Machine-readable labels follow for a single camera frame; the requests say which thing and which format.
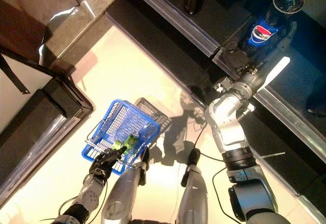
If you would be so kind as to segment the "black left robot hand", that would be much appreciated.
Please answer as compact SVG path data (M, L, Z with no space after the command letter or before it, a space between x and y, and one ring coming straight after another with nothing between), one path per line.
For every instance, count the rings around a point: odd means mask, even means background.
M126 146L120 149L108 148L103 153L100 153L93 161L89 174L94 176L97 180L105 183L110 177L112 168L115 163L121 159L122 154L127 150Z

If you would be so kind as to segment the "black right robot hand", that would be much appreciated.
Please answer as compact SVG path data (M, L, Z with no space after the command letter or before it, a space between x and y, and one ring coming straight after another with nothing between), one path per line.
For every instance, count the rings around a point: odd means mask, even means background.
M236 42L230 42L223 50L221 60L239 76L264 67L271 69L285 56L296 31L297 22L293 21L273 34L263 46L238 47Z

